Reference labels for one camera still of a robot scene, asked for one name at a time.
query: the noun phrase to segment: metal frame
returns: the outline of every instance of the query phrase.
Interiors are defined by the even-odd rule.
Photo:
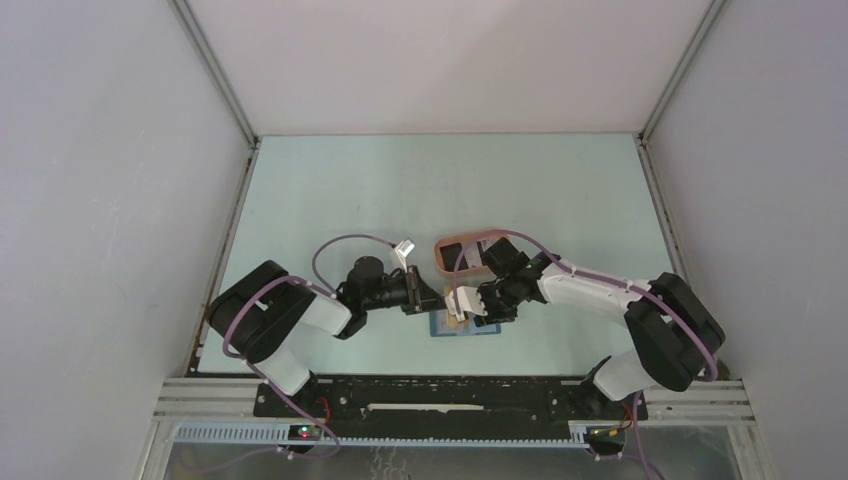
[[[307,423],[301,418],[253,417],[254,378],[171,378],[165,381],[145,441],[136,480],[164,478],[173,445],[181,442],[278,445],[289,425]],[[739,381],[695,383],[686,392],[661,387],[645,391],[650,418],[643,426],[726,426],[743,480],[767,480],[756,452],[754,413],[745,387]],[[407,440],[395,438],[340,438],[345,446],[462,446],[509,448],[587,448],[588,428],[614,424],[608,421],[572,421],[571,441]]]
[[[239,128],[253,148],[223,240],[221,254],[210,280],[209,299],[211,300],[220,288],[223,267],[229,257],[233,234],[244,207],[247,186],[256,164],[258,139],[189,5],[189,0],[170,1],[190,39],[195,44],[213,82],[220,90],[239,124]],[[686,262],[676,238],[674,222],[667,207],[666,196],[662,191],[662,182],[658,178],[658,173],[651,160],[647,141],[654,133],[682,78],[688,72],[701,50],[704,40],[724,12],[727,3],[727,0],[713,0],[710,3],[645,127],[642,132],[634,136],[648,189],[662,229],[663,239],[668,248],[669,258],[675,272],[687,281],[690,281],[690,278],[686,269]],[[276,444],[281,438],[280,432],[284,432],[287,425],[304,423],[304,420],[300,418],[281,418],[269,421],[267,418],[253,417],[253,402],[258,384],[258,379],[250,378],[172,378],[166,380],[145,439],[135,479],[159,480],[164,478],[174,443],[205,441]],[[742,480],[771,480],[775,478],[742,382],[695,383],[683,393],[655,387],[645,391],[645,399],[650,418],[640,422],[642,425],[656,427],[726,426]],[[548,442],[505,441],[497,442],[497,445],[490,445],[487,442],[468,442],[464,446],[585,447],[585,444],[582,443],[582,434],[585,433],[587,428],[609,424],[610,422],[603,421],[569,422],[569,427],[575,432],[571,442],[563,441],[551,444]],[[214,435],[209,433],[212,431],[210,428],[215,428],[216,433]],[[404,441],[403,439],[344,438],[342,443],[345,445],[404,445],[406,443],[422,445],[419,441]],[[456,446],[456,442],[440,442],[438,440],[427,443]]]
[[[654,211],[657,214],[657,221],[660,224],[665,248],[668,251],[668,258],[671,260],[671,268],[674,270],[674,273],[680,275],[682,279],[691,284],[692,279],[689,277],[686,260],[683,257],[683,252],[677,240],[677,230],[674,227],[674,222],[665,200],[666,195],[663,192],[659,174],[656,168],[654,168],[651,155],[641,136],[634,135],[633,140],[636,143],[636,151],[639,155],[639,161],[642,164],[645,181],[648,182],[648,192],[651,194],[651,201],[654,203]]]
[[[704,45],[704,42],[712,29],[718,23],[718,20],[721,18],[722,13],[724,13],[725,7],[728,3],[730,3],[729,0],[712,0],[710,2],[710,5],[704,12],[704,16],[701,18],[701,22],[695,29],[695,33],[686,45],[686,49],[683,50],[683,55],[674,67],[671,78],[668,79],[668,83],[666,83],[660,98],[657,100],[656,105],[654,105],[654,109],[648,116],[648,120],[645,122],[645,126],[640,132],[641,138],[647,141],[650,140],[651,136],[654,134],[660,118],[662,118],[663,113],[665,113],[666,107],[668,107],[668,104],[677,92],[677,87],[680,85],[680,81],[686,76],[686,73],[689,71],[689,67],[692,66],[695,57],[698,55],[698,52],[701,51],[701,47]]]
[[[238,101],[238,97],[236,96],[230,81],[227,79],[227,75],[224,73],[221,63],[218,62],[218,58],[215,56],[215,51],[209,44],[209,40],[207,40],[206,34],[203,32],[203,28],[201,28],[200,22],[197,21],[197,16],[194,14],[194,10],[192,10],[189,5],[189,1],[170,0],[170,2],[177,15],[177,19],[180,23],[182,23],[191,43],[197,50],[200,60],[203,62],[203,66],[206,67],[206,70],[209,72],[209,75],[212,78],[212,83],[215,84],[218,91],[224,97],[224,101],[227,103],[227,106],[230,107],[230,112],[232,112],[236,123],[238,123],[242,135],[244,135],[248,145],[251,147],[255,146],[258,141],[256,133],[250,125],[250,121],[247,119],[247,115],[244,113],[241,103]]]

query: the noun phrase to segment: enclosure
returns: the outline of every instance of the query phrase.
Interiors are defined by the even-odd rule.
[[[667,478],[838,476],[841,3],[2,9],[4,477],[194,478],[297,445],[303,419],[254,415],[259,380],[206,306],[269,258],[310,275],[351,232],[412,238],[441,291],[436,241],[491,227],[626,278],[676,272],[720,321],[726,380],[645,392],[642,443]],[[341,242],[318,267],[337,284],[379,248]],[[539,304],[495,335],[386,310],[349,340],[293,336],[322,375],[579,379],[632,348],[614,322]],[[345,437],[323,462],[208,475],[642,478],[587,455],[587,432],[615,424]],[[49,461],[25,460],[46,438],[62,440]]]

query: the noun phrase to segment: white connector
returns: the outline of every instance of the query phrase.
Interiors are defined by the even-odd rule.
[[[415,244],[408,238],[395,245],[395,248],[393,248],[389,254],[389,257],[391,257],[392,260],[392,265],[394,265],[395,268],[400,268],[406,271],[406,257],[412,253],[412,249],[414,248]]]

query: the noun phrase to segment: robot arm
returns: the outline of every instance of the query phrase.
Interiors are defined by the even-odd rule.
[[[345,339],[365,325],[368,311],[380,308],[400,307],[407,315],[448,308],[457,318],[472,314],[478,326],[515,321],[525,301],[598,312],[625,326],[635,346],[603,360],[586,379],[593,392],[615,401],[655,384],[683,391],[706,364],[693,340],[645,298],[648,292],[672,308],[710,354],[724,343],[721,327],[689,286],[670,273],[653,281],[627,281],[584,269],[566,271],[544,254],[528,258],[503,238],[482,256],[497,278],[476,288],[460,287],[444,299],[423,281],[416,266],[406,265],[410,249],[411,242],[402,242],[393,250],[399,266],[390,273],[380,260],[361,257],[336,291],[326,295],[269,260],[219,296],[207,309],[206,320],[283,392],[301,396],[317,380],[284,343],[295,324],[304,322]]]
[[[565,271],[544,254],[528,258],[505,238],[484,253],[483,261],[498,278],[477,288],[459,287],[455,297],[454,292],[448,295],[446,307],[457,318],[471,313],[478,326],[512,322],[519,304],[538,301],[581,307],[628,329],[635,349],[603,360],[587,378],[610,400],[656,384],[686,390],[706,365],[694,341],[638,292],[662,299],[710,354],[724,343],[724,331],[677,275],[631,281],[573,266]],[[461,312],[456,311],[457,303]]]

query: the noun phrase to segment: wire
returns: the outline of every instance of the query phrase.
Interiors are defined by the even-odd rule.
[[[625,426],[624,426],[624,420],[622,420],[622,421],[621,421],[621,426],[620,426],[619,428],[622,428],[622,429],[624,429],[624,430],[627,430],[628,428],[630,428],[630,427],[632,427],[632,426],[633,426],[633,412],[632,412],[632,411],[630,411],[630,407],[629,407],[629,406],[627,406],[627,403],[625,403],[625,402],[621,402],[621,406],[622,406],[622,407],[624,407],[624,410],[627,412],[627,416],[624,418],[624,420],[630,420],[630,423],[629,423],[629,424],[627,424],[627,426],[625,427]]]
[[[328,402],[325,397],[319,398],[318,401],[324,404],[324,414],[326,416],[324,424],[326,425],[326,423],[330,421],[330,416],[332,415],[332,412],[330,412],[330,402]]]
[[[645,475],[648,477],[648,480],[651,479],[651,470],[657,472],[661,480],[665,480],[659,469],[648,461],[648,457],[645,456],[645,450],[642,448],[642,437],[639,435],[639,399],[641,397],[642,392],[636,392],[636,395],[633,395],[633,436],[636,438],[636,450],[639,452],[638,458],[642,462],[642,468],[645,469]]]
[[[235,333],[235,331],[238,328],[241,321],[244,319],[245,315],[247,315],[247,312],[250,311],[250,309],[256,304],[256,302],[258,302],[259,299],[262,298],[263,295],[270,292],[273,288],[276,288],[277,286],[282,285],[283,283],[291,283],[291,284],[294,284],[294,285],[304,284],[307,287],[315,290],[316,292],[318,292],[318,293],[320,293],[324,296],[332,298],[330,292],[327,292],[326,290],[324,290],[321,287],[317,287],[315,285],[312,285],[312,282],[307,282],[306,280],[304,280],[300,277],[297,277],[295,275],[286,275],[284,277],[275,278],[274,280],[271,280],[270,282],[268,282],[267,285],[260,288],[255,294],[253,294],[253,296],[250,297],[250,300],[248,300],[247,303],[245,303],[241,307],[241,309],[236,314],[236,316],[233,317],[233,321],[230,322],[230,326],[229,326],[229,328],[227,328],[227,332],[224,335],[224,344],[222,346],[222,349],[224,351],[224,355],[226,355],[230,358],[244,359],[244,357],[241,354],[239,354],[238,352],[233,352],[233,351],[230,350],[230,341],[232,340],[233,334]],[[298,415],[309,420],[315,426],[317,426],[321,430],[323,430],[324,433],[326,433],[331,439],[333,439],[333,443],[335,444],[335,448],[333,449],[332,452],[320,454],[320,455],[304,455],[302,453],[292,452],[291,450],[287,450],[287,449],[284,449],[282,447],[279,447],[279,448],[281,448],[290,457],[294,456],[294,457],[311,458],[311,459],[330,458],[333,455],[335,455],[336,453],[338,453],[339,450],[341,450],[341,442],[339,442],[339,438],[336,436],[336,434],[329,427],[327,427],[324,423],[320,422],[317,418],[315,418],[312,415],[310,415],[309,413],[305,412],[296,403],[294,403],[291,400],[291,398],[289,398],[288,395],[286,395],[282,390],[280,390],[280,387],[278,387],[277,384],[275,384],[270,379],[268,379],[268,377],[266,377],[265,374],[262,373],[262,371],[260,371],[258,368],[256,368],[255,365],[248,362],[246,359],[244,359],[244,360],[245,360],[245,363],[247,364],[247,366],[251,370],[253,370],[253,373],[255,373],[259,378],[261,378],[262,381],[266,385],[271,387],[271,390],[273,390],[274,393],[276,393],[280,397],[280,399],[282,399],[283,402],[285,402],[285,404],[289,406],[289,408],[291,408]]]
[[[327,290],[333,291],[334,289],[333,286],[330,285],[330,283],[327,282],[327,280],[325,280],[320,273],[318,273],[318,255],[320,255],[321,252],[323,252],[330,245],[338,242],[339,240],[345,240],[348,238],[365,238],[368,240],[374,240],[375,242],[380,242],[383,245],[388,246],[389,248],[395,248],[394,243],[384,238],[380,238],[374,235],[368,235],[366,233],[348,233],[347,235],[339,235],[336,238],[328,240],[326,243],[324,243],[324,245],[318,247],[318,250],[315,252],[315,255],[312,255],[312,273],[315,274],[315,278],[317,278],[319,282],[321,282],[325,287],[327,287]]]
[[[635,285],[630,285],[627,281],[622,281],[622,280],[618,280],[616,278],[608,277],[608,276],[601,274],[601,273],[587,272],[587,271],[579,270],[578,268],[576,268],[572,265],[566,265],[565,263],[561,262],[558,258],[556,258],[556,256],[553,253],[551,253],[550,250],[545,248],[545,246],[542,245],[541,243],[539,243],[536,239],[534,239],[533,237],[530,237],[529,235],[525,235],[521,232],[516,232],[514,230],[505,230],[505,229],[486,230],[484,232],[480,232],[473,239],[469,240],[465,245],[463,245],[462,251],[459,252],[459,255],[456,257],[456,263],[454,264],[454,269],[453,269],[453,292],[454,292],[454,302],[455,302],[457,314],[459,314],[459,312],[462,311],[459,308],[459,296],[456,294],[456,291],[457,291],[456,280],[457,280],[457,272],[459,271],[459,264],[462,261],[462,259],[465,258],[465,252],[468,251],[469,247],[471,247],[472,245],[476,245],[477,241],[482,240],[482,239],[489,237],[489,236],[492,236],[492,235],[512,235],[512,236],[521,238],[523,240],[526,240],[526,241],[532,243],[536,248],[541,250],[542,253],[545,254],[545,256],[547,256],[549,259],[551,259],[551,262],[553,262],[554,265],[561,268],[563,271],[568,272],[571,275],[576,275],[578,277],[583,277],[583,278],[588,278],[590,280],[595,280],[595,281],[598,281],[598,282],[601,282],[601,283],[605,283],[607,285],[612,285],[616,288],[622,288],[622,289],[629,288],[633,292],[638,293],[639,295],[642,295],[643,297],[647,298],[651,303],[653,303],[654,305],[659,307],[660,310],[662,310],[666,315],[671,317],[671,319],[674,321],[674,323],[677,324],[678,327],[680,327],[680,329],[683,331],[683,333],[686,334],[687,337],[689,337],[689,339],[695,345],[695,348],[697,348],[698,352],[700,352],[701,356],[704,357],[704,360],[707,363],[707,376],[706,377],[700,377],[699,376],[699,377],[697,377],[697,380],[712,382],[712,381],[714,381],[718,378],[718,365],[716,365],[715,357],[713,357],[713,355],[710,353],[709,349],[707,349],[706,345],[704,345],[704,343],[701,341],[701,339],[698,338],[698,335],[696,335],[695,332],[692,331],[692,329],[689,327],[689,325],[686,324],[686,322],[683,320],[683,318],[681,318],[680,315],[678,315],[677,312],[672,310],[671,307],[669,307],[665,302],[663,302],[662,300],[657,298],[655,295],[653,295],[651,292],[649,292],[649,291],[647,291],[643,288],[637,287]]]
[[[629,453],[621,453],[621,454],[618,454],[618,455],[600,455],[597,452],[595,452],[592,449],[592,447],[589,447],[589,454],[592,455],[593,457],[595,457],[595,461],[624,460],[624,459],[636,460],[637,462],[641,461],[641,459],[639,458],[638,455],[631,455]],[[653,471],[656,474],[656,476],[657,476],[657,478],[659,478],[659,480],[666,480],[665,475],[662,474],[659,467],[657,467],[653,463],[649,462],[648,468],[650,468],[651,471]]]

